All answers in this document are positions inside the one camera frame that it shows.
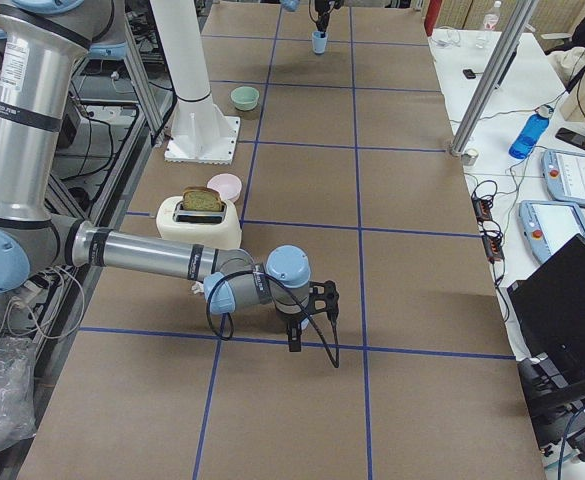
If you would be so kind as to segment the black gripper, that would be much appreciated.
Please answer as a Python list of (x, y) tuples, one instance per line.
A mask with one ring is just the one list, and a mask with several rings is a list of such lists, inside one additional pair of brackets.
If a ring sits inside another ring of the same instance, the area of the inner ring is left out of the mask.
[(328, 17), (332, 6), (330, 0), (315, 0), (314, 10), (317, 14), (316, 27), (320, 37), (327, 35)]
[[(302, 350), (302, 333), (308, 326), (309, 320), (296, 302), (289, 297), (276, 301), (276, 315), (288, 333), (289, 351), (300, 352)], [(292, 324), (296, 323), (301, 323), (301, 327), (291, 327)]]

